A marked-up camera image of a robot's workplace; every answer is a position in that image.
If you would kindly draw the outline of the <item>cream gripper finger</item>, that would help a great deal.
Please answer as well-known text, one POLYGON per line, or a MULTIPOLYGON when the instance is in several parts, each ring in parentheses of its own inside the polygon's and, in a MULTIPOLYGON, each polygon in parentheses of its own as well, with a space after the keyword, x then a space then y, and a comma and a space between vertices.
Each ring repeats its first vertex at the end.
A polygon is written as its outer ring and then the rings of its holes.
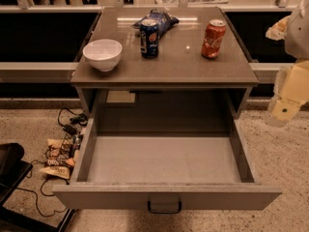
POLYGON ((267 108, 266 124, 272 127, 283 127, 294 118, 302 106, 302 102, 274 96, 267 108))
POLYGON ((285 16, 269 27, 266 32, 266 37, 275 41, 284 40, 289 18, 289 16, 285 16))

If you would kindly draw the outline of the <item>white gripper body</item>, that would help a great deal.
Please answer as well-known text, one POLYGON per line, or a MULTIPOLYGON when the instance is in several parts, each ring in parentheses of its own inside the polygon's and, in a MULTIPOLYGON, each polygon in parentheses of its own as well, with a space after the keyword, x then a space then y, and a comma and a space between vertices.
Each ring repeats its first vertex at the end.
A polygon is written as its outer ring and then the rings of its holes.
POLYGON ((278 72, 274 94, 278 99, 303 105, 309 101, 309 60, 297 60, 278 72))

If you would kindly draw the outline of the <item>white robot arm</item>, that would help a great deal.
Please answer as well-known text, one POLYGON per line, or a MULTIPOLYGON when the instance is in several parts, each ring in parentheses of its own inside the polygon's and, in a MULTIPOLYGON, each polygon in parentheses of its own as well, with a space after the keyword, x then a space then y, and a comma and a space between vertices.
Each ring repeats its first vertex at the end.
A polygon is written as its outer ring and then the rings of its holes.
POLYGON ((274 83, 274 96, 267 108, 266 123, 283 127, 309 101, 309 0, 301 0, 293 12, 271 26, 266 36, 284 40, 285 51, 295 63, 281 69, 274 83))

